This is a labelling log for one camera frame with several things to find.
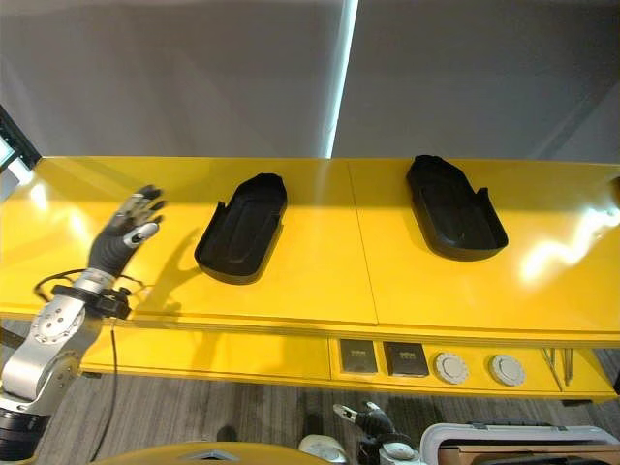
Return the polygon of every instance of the yellow tabletop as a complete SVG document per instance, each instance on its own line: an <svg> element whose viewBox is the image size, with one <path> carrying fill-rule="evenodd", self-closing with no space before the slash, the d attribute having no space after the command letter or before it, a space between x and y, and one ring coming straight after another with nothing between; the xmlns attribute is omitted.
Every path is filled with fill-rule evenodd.
<svg viewBox="0 0 620 465"><path fill-rule="evenodd" d="M284 226L260 280L224 284L199 270L194 249L217 201L228 202L240 182L259 172L284 178L289 198ZM52 158L36 173L2 205L5 314L37 312L41 302L32 286L50 274L84 267L90 243L111 213L153 183L165 190L169 205L161 231L125 271L149 285L132 301L135 321L377 323L344 161Z"/></svg>
<svg viewBox="0 0 620 465"><path fill-rule="evenodd" d="M620 335L617 166L452 161L488 187L509 245L478 262L424 242L404 174L411 160L350 162L380 325Z"/></svg>
<svg viewBox="0 0 620 465"><path fill-rule="evenodd" d="M133 325L512 345L620 344L620 167L452 161L509 236L498 255L455 262L428 250L411 207L411 160L63 157L1 206L0 315L28 318L32 286L84 267L122 200L154 183L170 201L126 273ZM194 249L217 201L259 172L284 178L284 228L261 279L221 283ZM135 288L131 283L119 283Z"/></svg>

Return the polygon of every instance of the metal rod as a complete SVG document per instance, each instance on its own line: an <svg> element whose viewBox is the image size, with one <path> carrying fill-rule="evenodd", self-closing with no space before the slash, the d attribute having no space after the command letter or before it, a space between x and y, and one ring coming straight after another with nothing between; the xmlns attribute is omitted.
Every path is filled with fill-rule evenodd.
<svg viewBox="0 0 620 465"><path fill-rule="evenodd" d="M547 352L547 349L542 349L542 353L544 354L546 364L549 365L549 368L551 369L551 374L555 379L555 383L561 391L564 390L562 388L562 383L560 382L560 377L558 376L557 371L555 371L555 349L549 349L549 352Z"/></svg>
<svg viewBox="0 0 620 465"><path fill-rule="evenodd" d="M564 383L568 386L573 380L573 349L564 349Z"/></svg>

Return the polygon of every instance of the robotic arm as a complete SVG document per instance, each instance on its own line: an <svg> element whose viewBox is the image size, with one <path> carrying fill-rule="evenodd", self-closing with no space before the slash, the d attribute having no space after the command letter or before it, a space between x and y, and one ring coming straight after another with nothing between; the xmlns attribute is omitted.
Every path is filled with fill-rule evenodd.
<svg viewBox="0 0 620 465"><path fill-rule="evenodd" d="M33 320L23 344L7 361L0 385L0 462L29 459L43 436L79 363L101 332L104 317L129 313L127 295L112 289L134 253L159 230L162 191L146 186L127 199L95 238L88 268L72 287L56 286L54 298Z"/></svg>

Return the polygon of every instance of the gray wall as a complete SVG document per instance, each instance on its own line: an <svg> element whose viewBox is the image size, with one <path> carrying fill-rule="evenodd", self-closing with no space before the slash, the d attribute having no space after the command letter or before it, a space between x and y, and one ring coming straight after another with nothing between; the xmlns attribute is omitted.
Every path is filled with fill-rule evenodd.
<svg viewBox="0 0 620 465"><path fill-rule="evenodd" d="M44 154L316 157L341 0L2 0L0 102Z"/></svg>
<svg viewBox="0 0 620 465"><path fill-rule="evenodd" d="M0 0L0 102L46 155L323 156L345 1ZM360 0L333 156L620 161L618 12Z"/></svg>
<svg viewBox="0 0 620 465"><path fill-rule="evenodd" d="M360 5L333 156L620 161L618 2Z"/></svg>

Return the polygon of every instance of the yellow table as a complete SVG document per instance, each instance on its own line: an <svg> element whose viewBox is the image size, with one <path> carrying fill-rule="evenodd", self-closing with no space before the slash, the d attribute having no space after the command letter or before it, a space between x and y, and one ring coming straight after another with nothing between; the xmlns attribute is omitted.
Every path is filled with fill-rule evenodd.
<svg viewBox="0 0 620 465"><path fill-rule="evenodd" d="M489 188L508 233L509 246L491 259L461 263L428 250L404 179L410 160L44 159L33 182L1 206L0 316L37 313L34 283L84 267L111 212L154 183L170 204L162 230L126 270L147 288L132 297L131 321L118 329L121 354L132 354L125 362L121 356L125 372L424 392L613 395L587 348L620 346L620 201L612 185L620 167L453 162L474 188ZM193 253L217 201L227 202L240 182L268 171L283 176L289 204L263 276L232 286L201 273ZM166 351L169 342L155 347L162 338L178 351ZM375 341L380 368L383 340L424 343L429 365L452 350L478 368L460 387L435 374L395 379L385 367L360 378L338 368L338 338ZM575 353L569 387L552 376L543 346L584 348ZM510 351L528 360L526 372L535 379L527 386L506 389L479 370L493 354ZM109 361L103 334L84 366L106 371Z"/></svg>

